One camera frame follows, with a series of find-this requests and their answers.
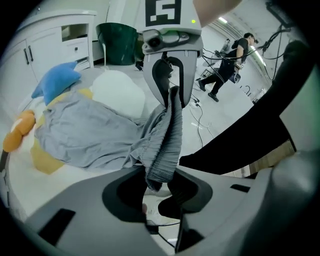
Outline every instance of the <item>green trash bin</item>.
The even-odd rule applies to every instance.
[[[105,44],[106,61],[112,65],[136,63],[137,30],[120,23],[102,23],[96,26],[98,41]]]

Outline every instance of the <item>ceiling light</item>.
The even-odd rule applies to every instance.
[[[220,17],[219,18],[220,21],[222,21],[223,23],[228,23],[228,21],[226,21],[224,18]]]
[[[262,59],[262,57],[260,56],[259,52],[256,50],[254,53],[258,56],[258,58],[262,62],[262,64],[267,66],[266,63],[264,62],[264,60]]]

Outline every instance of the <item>yellow plush toy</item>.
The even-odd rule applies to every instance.
[[[3,150],[8,153],[19,148],[23,136],[27,135],[34,127],[36,123],[35,113],[32,110],[23,111],[17,120],[20,120],[20,122],[3,140]]]

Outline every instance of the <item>black hair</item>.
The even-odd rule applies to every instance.
[[[251,33],[245,33],[243,37],[244,37],[244,38],[248,38],[248,37],[253,37],[253,38],[255,38],[254,35],[251,34]]]

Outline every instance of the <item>black cable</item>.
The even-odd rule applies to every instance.
[[[217,74],[217,76],[220,78],[220,80],[225,83],[225,80],[221,77],[221,75],[212,67],[210,66],[209,62],[202,56],[202,58],[205,60],[206,63],[208,63],[209,67],[212,68],[212,70]]]
[[[203,147],[204,147],[204,143],[203,143],[202,138],[201,138],[201,135],[200,135],[199,126],[200,126],[200,119],[202,118],[204,112],[203,112],[203,110],[202,110],[202,107],[201,107],[199,104],[195,104],[195,105],[201,109],[201,116],[200,116],[200,118],[199,118],[199,120],[198,120],[198,135],[199,135],[199,138],[200,138],[200,140],[201,140],[201,148],[203,148]]]
[[[159,235],[168,245],[170,245],[170,246],[173,247],[173,248],[176,248],[173,244],[169,243],[169,242],[167,241],[167,239],[165,239],[159,232],[158,232],[158,235]]]
[[[200,100],[199,100],[196,96],[194,96],[193,94],[192,94],[192,96],[195,97],[196,99],[194,99],[194,98],[192,98],[192,97],[191,97],[191,99],[193,99],[193,100],[194,100],[195,102],[197,102],[197,103],[200,102]]]
[[[199,87],[199,89],[200,89],[200,91],[201,91],[201,88],[200,88],[200,86],[199,86],[199,84],[197,84],[196,82],[193,82],[196,86],[198,86]]]
[[[198,99],[193,93],[191,93],[191,95],[196,98],[197,102],[200,102],[200,99]]]
[[[272,78],[272,79],[271,79],[271,77],[269,76],[269,73],[268,73],[268,71],[267,71],[266,66],[264,66],[264,70],[265,70],[268,78],[269,78],[271,81],[273,81],[273,80],[275,79],[276,73],[277,73],[277,66],[278,66],[279,52],[280,52],[280,46],[281,46],[281,39],[282,39],[282,33],[280,34],[278,52],[277,52],[277,54],[276,54],[276,55],[277,55],[277,58],[276,58],[276,62],[275,62],[274,74],[273,74],[273,78]]]
[[[213,53],[212,51],[206,50],[205,48],[203,48],[206,52],[212,53],[214,55],[216,55],[215,53]]]
[[[280,53],[281,39],[282,39],[282,33],[280,34],[279,47],[278,47],[278,52],[276,54],[278,57],[279,57],[279,53]],[[278,60],[279,60],[279,58],[277,58],[276,61],[275,61],[275,69],[274,69],[274,74],[273,74],[272,81],[275,79],[276,74],[277,74]]]
[[[168,227],[168,226],[174,226],[174,225],[178,225],[180,224],[180,222],[178,223],[173,223],[173,224],[168,224],[168,225],[156,225],[157,227]]]
[[[275,59],[279,59],[281,58],[285,53],[282,53],[279,57],[275,57],[275,58],[266,58],[266,57],[263,57],[264,59],[266,60],[275,60]]]
[[[277,32],[275,32],[275,33],[270,37],[270,39],[269,39],[268,41],[265,42],[264,45],[259,46],[259,47],[255,48],[254,50],[251,50],[250,52],[248,52],[247,54],[245,54],[245,55],[243,55],[243,56],[241,56],[241,57],[224,57],[224,56],[221,56],[221,55],[219,56],[219,55],[217,55],[216,53],[213,53],[212,51],[206,50],[205,48],[203,48],[205,51],[210,52],[210,53],[212,53],[212,54],[214,54],[214,55],[216,55],[216,56],[218,56],[218,57],[220,57],[220,58],[209,58],[209,57],[207,57],[207,56],[205,56],[205,55],[203,55],[202,57],[204,57],[204,58],[206,58],[206,59],[208,59],[208,60],[216,60],[216,61],[221,61],[221,60],[237,61],[238,59],[242,59],[243,57],[248,57],[248,56],[250,56],[251,54],[253,54],[254,52],[259,51],[259,50],[261,50],[261,49],[263,49],[263,52],[265,52],[265,51],[269,48],[269,46],[270,46],[270,44],[273,42],[273,40],[275,40],[279,34],[282,35],[282,33],[284,33],[284,32],[290,32],[290,31],[291,31],[290,28],[278,30]]]

